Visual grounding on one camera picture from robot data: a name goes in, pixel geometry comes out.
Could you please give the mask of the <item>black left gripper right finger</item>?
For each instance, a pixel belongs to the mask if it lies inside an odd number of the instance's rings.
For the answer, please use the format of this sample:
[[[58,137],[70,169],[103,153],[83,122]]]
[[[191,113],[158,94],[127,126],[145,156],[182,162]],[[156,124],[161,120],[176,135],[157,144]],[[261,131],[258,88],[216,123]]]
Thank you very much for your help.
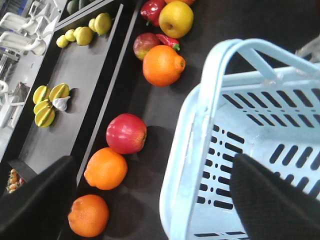
[[[230,193],[251,240],[318,240],[320,202],[246,154],[236,154]]]

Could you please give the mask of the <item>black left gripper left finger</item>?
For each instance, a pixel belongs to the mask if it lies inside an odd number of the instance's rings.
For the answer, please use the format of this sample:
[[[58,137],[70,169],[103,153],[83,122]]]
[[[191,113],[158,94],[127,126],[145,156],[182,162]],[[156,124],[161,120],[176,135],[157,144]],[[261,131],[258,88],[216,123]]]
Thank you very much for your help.
[[[63,156],[0,199],[2,240],[56,240],[76,195],[76,163]]]

